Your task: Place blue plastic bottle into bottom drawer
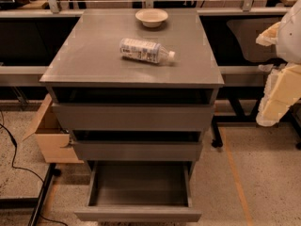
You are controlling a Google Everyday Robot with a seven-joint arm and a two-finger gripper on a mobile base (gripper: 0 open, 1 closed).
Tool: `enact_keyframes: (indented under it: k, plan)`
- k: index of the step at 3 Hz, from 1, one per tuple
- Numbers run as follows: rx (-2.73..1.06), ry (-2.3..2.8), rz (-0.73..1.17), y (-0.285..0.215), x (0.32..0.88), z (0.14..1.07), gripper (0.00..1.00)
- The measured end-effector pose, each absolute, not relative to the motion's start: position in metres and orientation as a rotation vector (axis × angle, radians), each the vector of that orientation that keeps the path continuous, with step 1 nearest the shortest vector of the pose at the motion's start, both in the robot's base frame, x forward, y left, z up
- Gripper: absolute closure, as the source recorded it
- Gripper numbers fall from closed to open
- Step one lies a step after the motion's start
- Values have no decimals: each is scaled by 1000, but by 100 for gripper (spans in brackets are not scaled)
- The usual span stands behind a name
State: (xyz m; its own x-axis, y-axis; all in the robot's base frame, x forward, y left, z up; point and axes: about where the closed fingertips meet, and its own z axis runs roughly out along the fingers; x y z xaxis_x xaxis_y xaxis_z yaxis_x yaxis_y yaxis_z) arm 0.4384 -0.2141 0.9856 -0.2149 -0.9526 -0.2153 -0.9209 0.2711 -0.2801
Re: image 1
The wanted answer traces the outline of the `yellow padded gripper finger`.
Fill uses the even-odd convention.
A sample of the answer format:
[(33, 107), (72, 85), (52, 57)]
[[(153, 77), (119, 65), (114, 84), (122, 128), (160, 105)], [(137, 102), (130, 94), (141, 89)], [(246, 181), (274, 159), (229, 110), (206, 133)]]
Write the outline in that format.
[(266, 81), (256, 122), (273, 126), (301, 99), (301, 66), (288, 63), (283, 69), (273, 69)]
[(280, 22), (271, 25), (269, 28), (265, 29), (256, 38), (256, 43), (262, 46), (271, 46), (277, 44), (277, 32), (280, 26)]

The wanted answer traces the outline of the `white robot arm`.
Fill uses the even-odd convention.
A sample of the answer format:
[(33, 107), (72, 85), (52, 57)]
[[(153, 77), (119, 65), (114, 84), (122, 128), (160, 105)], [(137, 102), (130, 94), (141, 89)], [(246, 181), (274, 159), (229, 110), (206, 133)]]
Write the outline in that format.
[(287, 62), (283, 69), (270, 72), (256, 117), (258, 125), (273, 126), (301, 99), (301, 0), (280, 22), (260, 33), (256, 43), (274, 44), (277, 56)]

